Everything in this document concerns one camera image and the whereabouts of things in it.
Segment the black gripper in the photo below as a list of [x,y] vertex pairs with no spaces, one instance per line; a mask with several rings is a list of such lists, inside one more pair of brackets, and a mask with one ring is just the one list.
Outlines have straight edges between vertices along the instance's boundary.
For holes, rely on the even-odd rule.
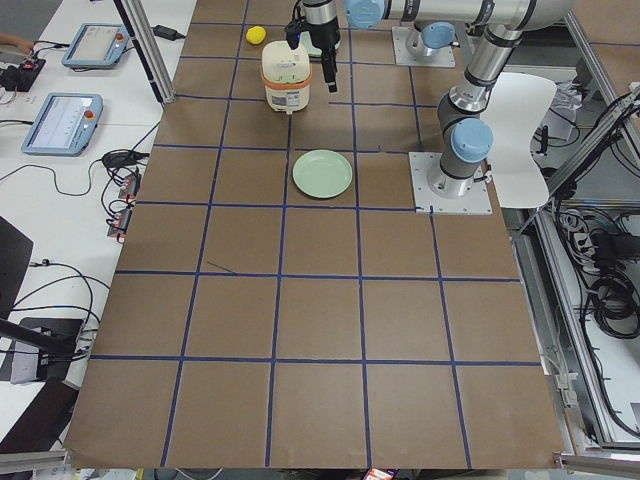
[[338,90],[335,45],[340,41],[337,5],[334,0],[303,0],[305,21],[312,44],[322,51],[324,82],[330,93]]

